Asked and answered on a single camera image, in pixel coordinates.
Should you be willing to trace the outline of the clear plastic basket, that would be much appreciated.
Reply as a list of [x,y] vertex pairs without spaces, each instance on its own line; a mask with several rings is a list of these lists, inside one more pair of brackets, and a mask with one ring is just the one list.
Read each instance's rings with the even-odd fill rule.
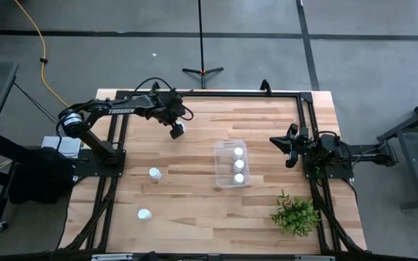
[[[235,162],[233,159],[233,151],[236,147],[242,147],[245,151],[241,159],[245,163],[245,167],[241,172],[245,177],[245,183],[237,186],[233,184],[233,177],[236,173],[232,169]],[[234,189],[250,185],[248,150],[244,141],[217,141],[214,145],[214,158],[216,184],[218,187],[222,189]]]

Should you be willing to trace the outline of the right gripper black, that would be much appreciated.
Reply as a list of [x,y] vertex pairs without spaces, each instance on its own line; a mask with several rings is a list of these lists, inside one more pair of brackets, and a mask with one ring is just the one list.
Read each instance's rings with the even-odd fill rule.
[[309,156],[315,148],[315,141],[309,137],[307,127],[290,125],[285,136],[270,137],[269,141],[282,152],[289,152],[288,167],[294,167],[298,157]]

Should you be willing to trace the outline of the black aluminium rig frame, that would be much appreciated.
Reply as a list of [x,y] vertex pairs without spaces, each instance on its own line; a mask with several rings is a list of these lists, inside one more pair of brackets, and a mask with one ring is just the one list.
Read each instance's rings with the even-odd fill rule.
[[[155,120],[132,116],[126,134],[114,139],[126,150],[108,229],[96,241],[108,252],[203,254],[317,254],[319,237],[282,233],[274,225],[276,198],[309,199],[311,190],[301,165],[285,167],[286,157],[269,138],[282,136],[291,123],[339,131],[328,91],[192,91],[184,99],[194,113],[185,133],[172,139]],[[214,145],[241,140],[249,157],[250,185],[216,184]],[[149,176],[156,167],[158,181]],[[137,212],[148,209],[149,220]]]

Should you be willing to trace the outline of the silver metal bracket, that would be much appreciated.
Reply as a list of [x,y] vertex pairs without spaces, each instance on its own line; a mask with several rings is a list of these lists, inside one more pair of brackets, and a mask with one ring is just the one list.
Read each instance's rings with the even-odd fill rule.
[[94,254],[91,256],[91,261],[130,261],[133,258],[131,253]]

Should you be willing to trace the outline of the green artificial plant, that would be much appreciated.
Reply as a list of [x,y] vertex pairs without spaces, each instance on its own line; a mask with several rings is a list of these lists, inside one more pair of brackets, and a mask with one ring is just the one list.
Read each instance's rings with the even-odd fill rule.
[[290,197],[284,190],[276,198],[275,213],[271,214],[271,219],[282,233],[299,237],[307,237],[321,221],[312,199]]

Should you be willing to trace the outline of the white box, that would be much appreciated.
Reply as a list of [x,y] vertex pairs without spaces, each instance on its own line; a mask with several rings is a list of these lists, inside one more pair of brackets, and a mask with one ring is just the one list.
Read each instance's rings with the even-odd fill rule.
[[70,137],[44,136],[41,146],[58,149],[58,152],[67,158],[77,158],[81,148],[81,140]]

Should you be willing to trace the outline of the black tripod stand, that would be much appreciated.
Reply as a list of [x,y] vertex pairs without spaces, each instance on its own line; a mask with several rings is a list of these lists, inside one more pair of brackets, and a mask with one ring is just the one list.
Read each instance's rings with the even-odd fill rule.
[[198,8],[198,26],[199,26],[199,41],[200,41],[200,69],[193,70],[189,68],[183,68],[183,73],[193,73],[200,77],[201,89],[206,89],[206,78],[211,73],[219,73],[224,71],[223,67],[216,67],[213,69],[205,69],[205,59],[204,59],[204,45],[203,45],[203,33],[202,33],[202,7],[201,0],[197,0]]

